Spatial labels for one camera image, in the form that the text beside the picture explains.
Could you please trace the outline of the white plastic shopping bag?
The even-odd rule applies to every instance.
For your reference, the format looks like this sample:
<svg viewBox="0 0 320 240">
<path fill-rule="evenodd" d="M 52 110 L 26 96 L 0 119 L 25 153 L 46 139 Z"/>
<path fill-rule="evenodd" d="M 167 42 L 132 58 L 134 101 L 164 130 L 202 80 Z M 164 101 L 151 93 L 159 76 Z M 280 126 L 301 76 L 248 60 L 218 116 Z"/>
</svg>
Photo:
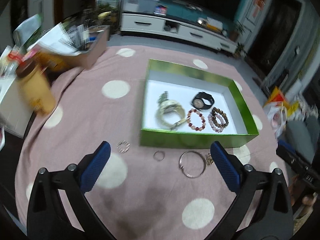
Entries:
<svg viewBox="0 0 320 240">
<path fill-rule="evenodd" d="M 287 122 L 287 109 L 283 102 L 270 102 L 263 107 L 268 122 L 272 127 L 274 136 L 279 138 L 285 131 Z"/>
</svg>

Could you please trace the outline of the clear plastic storage bin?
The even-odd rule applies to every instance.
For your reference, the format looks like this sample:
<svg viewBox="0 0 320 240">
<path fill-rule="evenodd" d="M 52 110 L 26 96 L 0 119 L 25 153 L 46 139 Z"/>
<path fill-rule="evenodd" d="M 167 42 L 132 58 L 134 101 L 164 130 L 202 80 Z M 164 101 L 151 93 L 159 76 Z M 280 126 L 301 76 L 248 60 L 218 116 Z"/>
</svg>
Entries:
<svg viewBox="0 0 320 240">
<path fill-rule="evenodd" d="M 123 12 L 153 14 L 159 0 L 123 0 Z"/>
</svg>

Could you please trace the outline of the silver bangle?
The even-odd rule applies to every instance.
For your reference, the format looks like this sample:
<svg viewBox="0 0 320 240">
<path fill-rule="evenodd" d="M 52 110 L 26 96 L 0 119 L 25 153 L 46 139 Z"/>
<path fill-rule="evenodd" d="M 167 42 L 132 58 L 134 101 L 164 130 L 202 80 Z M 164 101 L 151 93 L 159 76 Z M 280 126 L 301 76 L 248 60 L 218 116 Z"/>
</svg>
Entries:
<svg viewBox="0 0 320 240">
<path fill-rule="evenodd" d="M 199 178 L 207 169 L 207 158 L 200 152 L 188 150 L 181 154 L 178 167 L 189 179 Z"/>
</svg>

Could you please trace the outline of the pink desk organizer box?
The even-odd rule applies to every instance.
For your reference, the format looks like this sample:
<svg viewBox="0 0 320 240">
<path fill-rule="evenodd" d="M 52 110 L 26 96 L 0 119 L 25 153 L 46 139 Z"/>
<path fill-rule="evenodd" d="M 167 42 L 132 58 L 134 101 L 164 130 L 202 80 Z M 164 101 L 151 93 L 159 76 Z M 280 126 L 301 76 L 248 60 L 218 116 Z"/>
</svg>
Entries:
<svg viewBox="0 0 320 240">
<path fill-rule="evenodd" d="M 109 39 L 110 26 L 100 25 L 89 28 L 89 49 L 81 51 L 76 56 L 60 55 L 60 57 L 70 67 L 82 67 L 90 69 L 96 63 L 97 59 L 103 55 Z"/>
</svg>

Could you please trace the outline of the black wristwatch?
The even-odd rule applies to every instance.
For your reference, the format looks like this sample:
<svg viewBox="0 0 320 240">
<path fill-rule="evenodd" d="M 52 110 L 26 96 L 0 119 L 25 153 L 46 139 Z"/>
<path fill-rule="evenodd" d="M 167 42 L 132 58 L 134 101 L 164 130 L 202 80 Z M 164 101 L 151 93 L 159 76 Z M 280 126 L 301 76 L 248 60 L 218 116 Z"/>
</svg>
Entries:
<svg viewBox="0 0 320 240">
<path fill-rule="evenodd" d="M 197 93 L 191 101 L 191 105 L 199 111 L 211 109 L 214 103 L 214 98 L 206 92 Z"/>
</svg>

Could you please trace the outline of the white tv cabinet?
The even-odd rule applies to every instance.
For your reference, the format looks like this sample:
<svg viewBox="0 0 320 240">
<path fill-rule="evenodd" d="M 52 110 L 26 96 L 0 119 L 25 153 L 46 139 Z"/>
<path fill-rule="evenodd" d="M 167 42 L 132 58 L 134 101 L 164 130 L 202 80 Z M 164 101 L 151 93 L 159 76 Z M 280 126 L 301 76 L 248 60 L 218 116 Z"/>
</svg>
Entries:
<svg viewBox="0 0 320 240">
<path fill-rule="evenodd" d="M 218 51 L 224 50 L 231 54 L 234 54 L 238 47 L 235 42 L 213 31 L 182 21 L 152 15 L 123 13 L 120 31 L 175 38 Z"/>
</svg>

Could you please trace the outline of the yellow jar brown lid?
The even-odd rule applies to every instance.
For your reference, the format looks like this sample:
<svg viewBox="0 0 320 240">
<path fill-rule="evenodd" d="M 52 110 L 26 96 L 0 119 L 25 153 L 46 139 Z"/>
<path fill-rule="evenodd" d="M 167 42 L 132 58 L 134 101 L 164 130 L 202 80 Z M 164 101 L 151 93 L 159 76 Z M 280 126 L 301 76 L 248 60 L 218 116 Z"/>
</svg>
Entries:
<svg viewBox="0 0 320 240">
<path fill-rule="evenodd" d="M 36 60 L 27 59 L 16 69 L 18 84 L 28 105 L 40 114 L 50 114 L 56 107 L 50 84 Z"/>
</svg>

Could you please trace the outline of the potted green plant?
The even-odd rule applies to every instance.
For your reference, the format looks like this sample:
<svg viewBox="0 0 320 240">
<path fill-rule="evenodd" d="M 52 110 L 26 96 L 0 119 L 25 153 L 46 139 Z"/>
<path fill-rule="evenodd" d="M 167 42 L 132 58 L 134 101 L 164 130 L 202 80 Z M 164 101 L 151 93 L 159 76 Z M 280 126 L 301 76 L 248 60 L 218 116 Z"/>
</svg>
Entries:
<svg viewBox="0 0 320 240">
<path fill-rule="evenodd" d="M 110 34 L 115 34 L 119 29 L 120 21 L 120 3 L 113 2 L 99 2 L 95 8 L 88 15 L 88 26 L 98 27 L 108 25 Z"/>
</svg>

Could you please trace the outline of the yellow white box on cabinet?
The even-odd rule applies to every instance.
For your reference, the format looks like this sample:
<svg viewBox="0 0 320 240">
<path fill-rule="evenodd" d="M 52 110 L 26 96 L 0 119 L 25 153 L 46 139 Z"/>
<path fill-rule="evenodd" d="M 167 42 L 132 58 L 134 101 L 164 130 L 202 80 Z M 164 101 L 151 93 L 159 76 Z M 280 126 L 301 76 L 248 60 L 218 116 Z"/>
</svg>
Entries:
<svg viewBox="0 0 320 240">
<path fill-rule="evenodd" d="M 223 31 L 223 23 L 210 17 L 204 19 L 204 26 L 215 32 Z"/>
</svg>

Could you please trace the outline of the small gold earring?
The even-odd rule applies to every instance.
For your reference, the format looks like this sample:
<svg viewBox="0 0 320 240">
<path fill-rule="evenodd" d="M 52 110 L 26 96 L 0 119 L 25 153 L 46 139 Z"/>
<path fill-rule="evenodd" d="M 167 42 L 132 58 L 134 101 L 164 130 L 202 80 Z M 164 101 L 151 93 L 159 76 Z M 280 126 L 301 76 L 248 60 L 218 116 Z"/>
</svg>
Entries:
<svg viewBox="0 0 320 240">
<path fill-rule="evenodd" d="M 214 161 L 212 159 L 212 156 L 210 153 L 208 153 L 206 156 L 206 164 L 207 164 L 207 166 L 209 166 L 209 165 L 213 165 L 213 163 L 214 163 Z"/>
</svg>

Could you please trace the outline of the plant beside tv cabinet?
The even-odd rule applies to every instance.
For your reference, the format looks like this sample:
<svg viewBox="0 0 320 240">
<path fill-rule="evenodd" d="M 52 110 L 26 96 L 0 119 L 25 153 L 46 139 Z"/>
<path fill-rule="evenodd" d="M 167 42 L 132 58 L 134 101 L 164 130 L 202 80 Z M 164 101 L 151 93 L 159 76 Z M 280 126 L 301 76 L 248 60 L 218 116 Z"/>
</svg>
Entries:
<svg viewBox="0 0 320 240">
<path fill-rule="evenodd" d="M 233 42 L 246 43 L 251 35 L 251 30 L 237 21 L 230 32 L 229 39 Z"/>
</svg>

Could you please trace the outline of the cream white wristwatch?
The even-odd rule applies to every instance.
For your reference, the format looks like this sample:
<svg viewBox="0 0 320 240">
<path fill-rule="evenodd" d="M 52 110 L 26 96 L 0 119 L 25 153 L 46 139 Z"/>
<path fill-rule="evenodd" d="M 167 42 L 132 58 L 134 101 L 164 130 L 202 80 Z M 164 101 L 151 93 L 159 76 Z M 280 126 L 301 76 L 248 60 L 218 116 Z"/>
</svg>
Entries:
<svg viewBox="0 0 320 240">
<path fill-rule="evenodd" d="M 165 120 L 165 117 L 169 114 L 176 114 L 179 117 L 179 120 L 173 123 L 167 122 L 167 120 Z M 180 103 L 175 100 L 165 99 L 159 100 L 158 102 L 156 119 L 163 128 L 167 128 L 172 131 L 178 129 L 178 127 L 186 123 L 187 116 L 184 108 Z"/>
</svg>

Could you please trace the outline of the green cardboard box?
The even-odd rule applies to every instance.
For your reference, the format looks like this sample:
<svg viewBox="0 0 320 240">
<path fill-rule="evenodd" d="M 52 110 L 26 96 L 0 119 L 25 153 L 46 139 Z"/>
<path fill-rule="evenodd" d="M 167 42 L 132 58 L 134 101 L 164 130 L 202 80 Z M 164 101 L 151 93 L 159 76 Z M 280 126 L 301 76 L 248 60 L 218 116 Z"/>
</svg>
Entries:
<svg viewBox="0 0 320 240">
<path fill-rule="evenodd" d="M 140 145 L 207 149 L 241 147 L 259 134 L 236 83 L 182 64 L 150 59 Z"/>
</svg>

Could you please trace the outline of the small alarm clock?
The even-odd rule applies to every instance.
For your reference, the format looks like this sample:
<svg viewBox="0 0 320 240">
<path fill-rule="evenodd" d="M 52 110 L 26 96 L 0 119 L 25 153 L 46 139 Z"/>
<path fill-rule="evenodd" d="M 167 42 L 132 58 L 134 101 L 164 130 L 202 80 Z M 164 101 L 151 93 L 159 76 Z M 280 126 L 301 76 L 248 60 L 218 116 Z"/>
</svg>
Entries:
<svg viewBox="0 0 320 240">
<path fill-rule="evenodd" d="M 223 36 L 227 36 L 227 34 L 228 34 L 228 31 L 227 31 L 227 30 L 225 30 L 225 29 L 223 29 L 223 31 L 222 31 L 222 35 L 223 35 Z"/>
</svg>

